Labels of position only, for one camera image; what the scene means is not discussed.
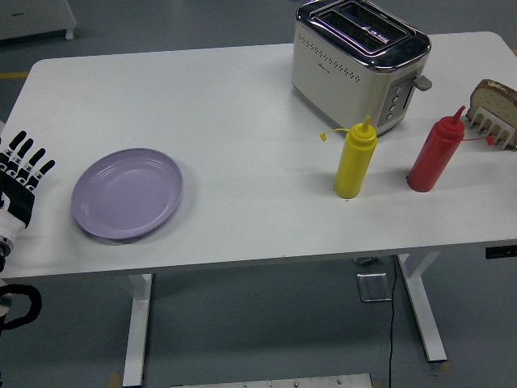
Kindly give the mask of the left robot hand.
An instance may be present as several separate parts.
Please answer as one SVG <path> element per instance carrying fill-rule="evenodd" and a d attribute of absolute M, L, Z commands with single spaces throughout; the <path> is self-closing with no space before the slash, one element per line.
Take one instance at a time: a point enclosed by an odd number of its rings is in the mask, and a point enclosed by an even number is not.
<path fill-rule="evenodd" d="M 25 131 L 16 134 L 1 151 L 1 245 L 4 251 L 14 246 L 17 234 L 28 228 L 35 204 L 35 191 L 56 162 L 38 163 L 46 154 L 39 148 L 28 155 L 34 141 Z"/>

